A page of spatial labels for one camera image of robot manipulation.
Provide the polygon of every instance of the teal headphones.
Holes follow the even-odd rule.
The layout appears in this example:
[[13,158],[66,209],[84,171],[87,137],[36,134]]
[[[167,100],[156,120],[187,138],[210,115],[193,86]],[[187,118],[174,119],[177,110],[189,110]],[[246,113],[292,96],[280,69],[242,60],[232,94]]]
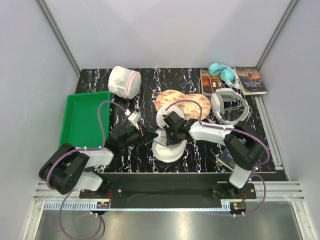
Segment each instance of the teal headphones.
[[220,74],[220,78],[224,81],[229,88],[240,89],[239,77],[236,72],[226,65],[214,63],[209,67],[211,76]]

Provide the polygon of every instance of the headphones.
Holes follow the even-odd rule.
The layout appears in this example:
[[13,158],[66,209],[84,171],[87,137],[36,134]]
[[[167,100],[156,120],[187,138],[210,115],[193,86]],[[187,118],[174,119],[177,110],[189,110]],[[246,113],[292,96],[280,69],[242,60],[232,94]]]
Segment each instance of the headphones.
[[209,67],[211,76],[220,74],[220,78],[224,81],[229,88],[240,89],[239,77],[237,73],[226,65],[214,63]]
[[[234,100],[240,100],[243,105],[243,112],[240,117],[233,121],[224,120],[221,116],[225,106],[224,102],[232,102]],[[215,117],[225,125],[236,124],[239,121],[243,121],[249,114],[248,102],[237,92],[231,88],[219,88],[210,96],[211,109]]]

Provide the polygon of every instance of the green tray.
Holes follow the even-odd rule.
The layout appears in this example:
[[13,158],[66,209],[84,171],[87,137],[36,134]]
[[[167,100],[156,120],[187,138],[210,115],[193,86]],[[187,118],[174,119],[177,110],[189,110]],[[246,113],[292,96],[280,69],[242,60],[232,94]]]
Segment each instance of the green tray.
[[[70,143],[75,147],[97,148],[103,135],[98,121],[98,107],[110,100],[110,92],[72,94],[67,97],[59,147]],[[105,137],[109,136],[110,103],[101,107],[101,120]]]

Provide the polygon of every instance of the shiny floor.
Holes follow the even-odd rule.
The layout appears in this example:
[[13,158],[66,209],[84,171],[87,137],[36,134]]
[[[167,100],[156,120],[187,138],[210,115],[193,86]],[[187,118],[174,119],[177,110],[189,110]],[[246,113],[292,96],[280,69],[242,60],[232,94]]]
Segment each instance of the shiny floor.
[[[250,209],[258,206],[250,203]],[[85,212],[64,211],[62,222],[76,239],[86,239],[97,230],[99,220],[93,216],[75,219]],[[59,225],[59,212],[43,212],[37,240],[67,240]],[[289,202],[267,202],[248,217],[214,216],[208,212],[107,212],[94,239],[101,240],[302,240],[299,226]]]

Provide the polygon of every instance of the table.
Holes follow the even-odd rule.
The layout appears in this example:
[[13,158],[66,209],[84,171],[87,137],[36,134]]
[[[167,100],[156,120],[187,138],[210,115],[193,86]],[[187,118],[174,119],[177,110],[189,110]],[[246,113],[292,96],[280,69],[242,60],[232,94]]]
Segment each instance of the table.
[[[123,99],[112,94],[111,100],[121,106],[141,113],[142,123],[148,130],[156,130],[155,101],[161,92],[171,89],[185,94],[199,93],[199,77],[201,68],[136,68],[141,73],[141,91],[134,99]],[[112,69],[83,69],[76,87],[76,94],[108,91],[108,79]],[[268,146],[266,133],[255,101],[255,97],[244,97],[251,106],[252,114],[248,120],[261,139]],[[109,131],[125,131],[130,127],[123,111],[114,105],[110,106]],[[224,117],[232,120],[239,117],[241,108],[234,111],[225,111]],[[211,113],[209,118],[220,124]],[[163,163],[157,160],[152,153],[152,144],[147,146],[136,144],[124,150],[123,155],[113,158],[108,166],[96,166],[95,171],[100,173],[221,173],[226,169],[216,160],[223,152],[223,145],[205,142],[188,142],[182,157],[174,163]],[[257,172],[274,173],[276,171],[272,157],[261,166]]]

